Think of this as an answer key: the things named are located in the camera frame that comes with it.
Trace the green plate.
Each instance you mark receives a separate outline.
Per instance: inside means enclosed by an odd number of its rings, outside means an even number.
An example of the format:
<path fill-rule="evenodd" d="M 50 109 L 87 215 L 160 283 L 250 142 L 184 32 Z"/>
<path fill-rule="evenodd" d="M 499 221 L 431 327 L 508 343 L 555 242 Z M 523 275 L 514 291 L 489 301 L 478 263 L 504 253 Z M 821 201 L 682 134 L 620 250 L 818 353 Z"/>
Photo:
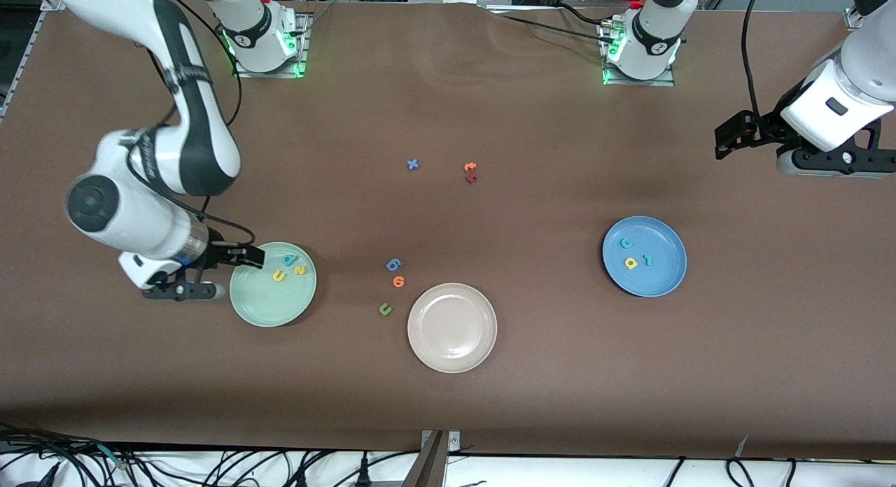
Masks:
<path fill-rule="evenodd" d="M 237 267 L 232 273 L 228 295 L 237 315 L 256 327 L 281 327 L 300 317 L 311 304 L 317 289 L 316 264 L 303 248 L 288 242 L 269 242 L 260 246 L 265 251 L 263 268 Z M 282 257 L 292 253 L 297 260 L 290 267 Z M 295 266 L 306 266 L 307 274 L 296 276 Z M 287 276 L 283 282 L 272 279 L 276 270 Z"/>

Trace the blue plate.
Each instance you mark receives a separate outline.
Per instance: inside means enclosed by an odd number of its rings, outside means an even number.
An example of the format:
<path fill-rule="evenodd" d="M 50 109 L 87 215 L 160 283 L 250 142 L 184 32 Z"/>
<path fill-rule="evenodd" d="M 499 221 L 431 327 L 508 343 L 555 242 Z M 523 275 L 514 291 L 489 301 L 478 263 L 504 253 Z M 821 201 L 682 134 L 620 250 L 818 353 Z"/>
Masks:
<path fill-rule="evenodd" d="M 620 239 L 630 238 L 633 248 L 625 250 Z M 647 267 L 643 255 L 651 254 L 654 264 Z M 638 261 L 637 268 L 624 266 L 625 258 Z M 617 221 L 603 239 L 601 259 L 605 272 L 630 295 L 655 298 L 668 295 L 684 281 L 688 258 L 678 233 L 663 221 L 649 216 L 630 216 Z"/>

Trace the beige plate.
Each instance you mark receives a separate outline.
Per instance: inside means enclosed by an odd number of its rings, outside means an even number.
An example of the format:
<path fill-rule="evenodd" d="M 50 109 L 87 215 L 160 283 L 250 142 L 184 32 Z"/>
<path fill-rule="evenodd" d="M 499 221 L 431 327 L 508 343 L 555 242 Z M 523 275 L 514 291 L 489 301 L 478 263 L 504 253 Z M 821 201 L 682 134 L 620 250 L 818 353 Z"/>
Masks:
<path fill-rule="evenodd" d="M 417 360 L 444 374 L 477 368 L 495 347 L 497 315 L 480 290 L 442 283 L 425 290 L 407 316 L 407 340 Z"/>

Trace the brown table cover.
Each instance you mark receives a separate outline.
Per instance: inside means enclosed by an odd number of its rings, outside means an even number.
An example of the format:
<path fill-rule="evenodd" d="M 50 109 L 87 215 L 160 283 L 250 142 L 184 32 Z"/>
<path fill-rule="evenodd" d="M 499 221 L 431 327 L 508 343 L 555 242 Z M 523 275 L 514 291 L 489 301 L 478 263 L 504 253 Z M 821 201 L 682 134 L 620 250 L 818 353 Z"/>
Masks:
<path fill-rule="evenodd" d="M 896 178 L 788 177 L 772 146 L 715 159 L 749 104 L 742 20 L 693 15 L 675 86 L 653 88 L 602 85 L 584 38 L 474 6 L 324 6 L 304 78 L 244 81 L 242 174 L 210 206 L 316 264 L 307 311 L 261 328 L 226 298 L 144 299 L 65 219 L 100 137 L 171 99 L 144 49 L 48 14 L 0 123 L 0 421 L 316 449 L 457 429 L 481 454 L 730 456 L 749 434 L 750 456 L 896 458 Z M 630 216 L 682 239 L 668 295 L 603 267 Z M 469 372 L 407 340 L 442 283 L 496 311 Z"/>

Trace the dark grey metal beam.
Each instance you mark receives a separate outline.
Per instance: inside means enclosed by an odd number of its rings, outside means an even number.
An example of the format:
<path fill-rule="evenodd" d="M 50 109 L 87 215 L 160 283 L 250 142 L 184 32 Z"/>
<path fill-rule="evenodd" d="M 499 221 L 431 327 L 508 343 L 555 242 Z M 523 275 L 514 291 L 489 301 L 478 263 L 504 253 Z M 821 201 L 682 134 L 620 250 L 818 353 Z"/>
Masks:
<path fill-rule="evenodd" d="M 401 487 L 445 487 L 450 430 L 429 432 Z"/>

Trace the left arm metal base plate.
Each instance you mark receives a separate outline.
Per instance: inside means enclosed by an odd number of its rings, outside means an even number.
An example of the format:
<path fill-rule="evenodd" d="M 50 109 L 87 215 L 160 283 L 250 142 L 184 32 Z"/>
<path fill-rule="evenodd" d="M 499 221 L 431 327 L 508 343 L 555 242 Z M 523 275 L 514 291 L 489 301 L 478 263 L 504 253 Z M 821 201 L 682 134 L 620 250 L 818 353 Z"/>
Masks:
<path fill-rule="evenodd" d="M 605 85 L 641 85 L 672 87 L 675 85 L 672 63 L 680 41 L 662 54 L 653 55 L 637 38 L 627 34 L 623 22 L 596 26 L 601 44 L 602 76 Z"/>

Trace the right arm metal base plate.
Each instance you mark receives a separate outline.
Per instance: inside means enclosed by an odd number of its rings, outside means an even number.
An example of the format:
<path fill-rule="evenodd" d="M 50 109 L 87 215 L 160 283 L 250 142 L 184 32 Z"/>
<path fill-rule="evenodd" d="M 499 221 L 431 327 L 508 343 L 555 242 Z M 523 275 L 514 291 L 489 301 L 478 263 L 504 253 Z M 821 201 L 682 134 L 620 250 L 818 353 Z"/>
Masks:
<path fill-rule="evenodd" d="M 240 78 L 303 78 L 311 43 L 313 14 L 267 3 L 271 15 L 263 32 L 224 31 Z"/>

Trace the small silver bracket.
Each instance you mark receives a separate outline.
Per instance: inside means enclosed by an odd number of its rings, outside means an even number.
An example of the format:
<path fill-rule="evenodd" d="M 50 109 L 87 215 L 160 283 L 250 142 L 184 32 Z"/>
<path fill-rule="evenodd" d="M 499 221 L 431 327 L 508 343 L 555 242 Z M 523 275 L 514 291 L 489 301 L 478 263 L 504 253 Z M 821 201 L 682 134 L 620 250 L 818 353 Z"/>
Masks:
<path fill-rule="evenodd" d="M 429 437 L 434 433 L 434 430 L 423 430 L 421 433 L 421 445 L 420 449 L 426 445 Z M 458 452 L 461 450 L 461 433 L 460 430 L 446 430 L 446 436 L 448 439 L 448 452 L 450 454 Z"/>

